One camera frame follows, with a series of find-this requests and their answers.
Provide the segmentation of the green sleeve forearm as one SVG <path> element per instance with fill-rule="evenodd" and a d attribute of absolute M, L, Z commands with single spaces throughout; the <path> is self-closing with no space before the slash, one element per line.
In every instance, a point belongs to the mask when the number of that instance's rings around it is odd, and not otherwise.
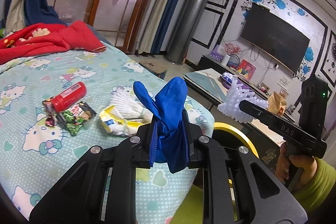
<path fill-rule="evenodd" d="M 335 184 L 335 168 L 321 159 L 315 160 L 317 170 L 313 178 L 301 189 L 293 192 L 293 196 L 308 215 L 317 211 Z"/>

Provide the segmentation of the person's right hand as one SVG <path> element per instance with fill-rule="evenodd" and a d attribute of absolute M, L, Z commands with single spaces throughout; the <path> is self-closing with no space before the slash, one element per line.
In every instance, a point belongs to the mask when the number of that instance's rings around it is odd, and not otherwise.
<path fill-rule="evenodd" d="M 275 176 L 284 184 L 289 179 L 289 167 L 295 166 L 302 168 L 303 173 L 295 185 L 295 189 L 302 188 L 314 177 L 317 171 L 317 162 L 315 158 L 305 155 L 286 156 L 287 143 L 280 146 L 280 155 L 277 160 Z"/>

